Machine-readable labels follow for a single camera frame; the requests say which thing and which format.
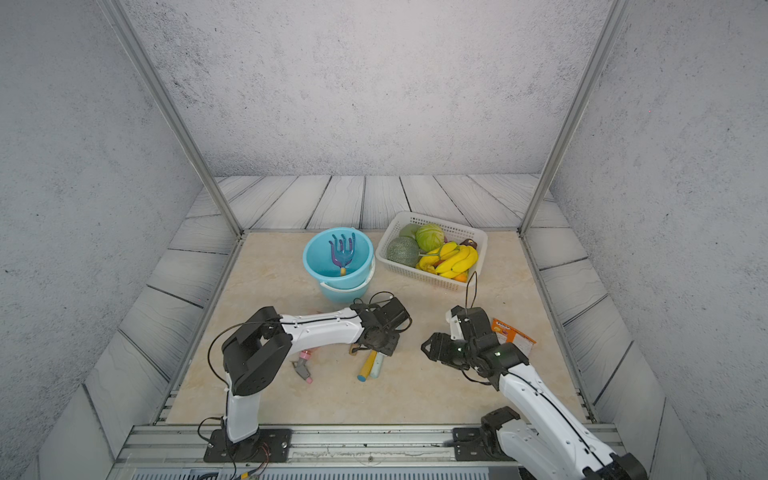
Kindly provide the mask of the purple rake pink handle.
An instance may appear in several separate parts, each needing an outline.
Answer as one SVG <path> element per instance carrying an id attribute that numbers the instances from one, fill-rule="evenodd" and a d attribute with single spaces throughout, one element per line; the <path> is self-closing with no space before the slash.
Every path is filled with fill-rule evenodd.
<path id="1" fill-rule="evenodd" d="M 345 242 L 344 235 L 340 239 L 333 235 L 332 240 L 329 242 L 331 246 L 331 261 L 340 269 L 345 268 L 349 263 Z"/>

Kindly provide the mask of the teal fork yellow handle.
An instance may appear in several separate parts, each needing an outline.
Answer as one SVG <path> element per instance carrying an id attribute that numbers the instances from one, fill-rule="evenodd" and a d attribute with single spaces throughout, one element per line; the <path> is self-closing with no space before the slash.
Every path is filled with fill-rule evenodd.
<path id="1" fill-rule="evenodd" d="M 330 241 L 331 246 L 331 260 L 335 266 L 340 270 L 340 275 L 345 276 L 347 274 L 347 267 L 351 264 L 355 254 L 355 234 L 350 233 L 340 234 L 339 236 L 333 234 Z"/>

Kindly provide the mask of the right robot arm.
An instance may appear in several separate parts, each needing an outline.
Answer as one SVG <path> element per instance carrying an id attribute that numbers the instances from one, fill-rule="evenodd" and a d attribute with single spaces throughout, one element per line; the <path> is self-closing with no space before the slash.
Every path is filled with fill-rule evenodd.
<path id="1" fill-rule="evenodd" d="M 421 345 L 427 358 L 463 373 L 470 370 L 510 403 L 481 419 L 484 453 L 522 464 L 536 479 L 646 479 L 637 458 L 617 454 L 583 425 L 545 385 L 529 358 L 501 343 L 486 312 L 455 306 L 446 313 L 448 333 Z"/>

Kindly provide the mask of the yellow shovel blue-tipped handle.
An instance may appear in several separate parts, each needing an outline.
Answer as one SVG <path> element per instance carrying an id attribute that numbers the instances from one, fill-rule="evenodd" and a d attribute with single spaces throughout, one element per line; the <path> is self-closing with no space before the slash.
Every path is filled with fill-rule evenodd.
<path id="1" fill-rule="evenodd" d="M 373 366 L 375 364 L 376 358 L 377 358 L 377 352 L 374 350 L 371 350 L 362 368 L 360 369 L 357 375 L 357 379 L 360 382 L 365 382 L 369 378 L 373 370 Z"/>

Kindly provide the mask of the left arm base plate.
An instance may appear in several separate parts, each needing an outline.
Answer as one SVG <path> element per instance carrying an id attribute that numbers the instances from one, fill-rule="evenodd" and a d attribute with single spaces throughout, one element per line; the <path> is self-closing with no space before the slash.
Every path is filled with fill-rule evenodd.
<path id="1" fill-rule="evenodd" d="M 224 429 L 212 432 L 203 461 L 205 463 L 285 463 L 288 461 L 293 431 L 261 428 L 240 442 L 231 441 Z"/>

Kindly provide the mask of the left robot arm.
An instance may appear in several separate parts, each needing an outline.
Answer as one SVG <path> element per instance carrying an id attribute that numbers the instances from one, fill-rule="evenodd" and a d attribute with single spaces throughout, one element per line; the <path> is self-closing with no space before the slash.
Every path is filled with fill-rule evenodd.
<path id="1" fill-rule="evenodd" d="M 391 356 L 401 333 L 411 324 L 410 314 L 394 296 L 305 316 L 281 315 L 272 306 L 259 309 L 221 347 L 227 384 L 227 439 L 237 444 L 258 433 L 261 392 L 288 357 L 336 344 L 358 345 Z"/>

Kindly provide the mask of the light blue rake pale handle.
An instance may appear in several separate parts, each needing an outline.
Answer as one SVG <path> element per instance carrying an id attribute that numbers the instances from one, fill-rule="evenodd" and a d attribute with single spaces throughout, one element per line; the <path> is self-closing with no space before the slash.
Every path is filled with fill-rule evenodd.
<path id="1" fill-rule="evenodd" d="M 371 372 L 369 374 L 369 379 L 376 379 L 379 377 L 385 358 L 386 356 L 383 353 L 379 353 L 379 352 L 376 353 L 376 357 L 375 357 Z"/>

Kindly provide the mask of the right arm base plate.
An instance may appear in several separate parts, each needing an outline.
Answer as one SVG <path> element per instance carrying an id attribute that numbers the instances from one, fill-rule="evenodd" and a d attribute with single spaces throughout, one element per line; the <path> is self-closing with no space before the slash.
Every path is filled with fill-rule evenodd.
<path id="1" fill-rule="evenodd" d="M 509 462 L 506 455 L 491 434 L 480 427 L 457 427 L 452 430 L 452 439 L 444 444 L 451 447 L 454 458 L 460 462 Z"/>

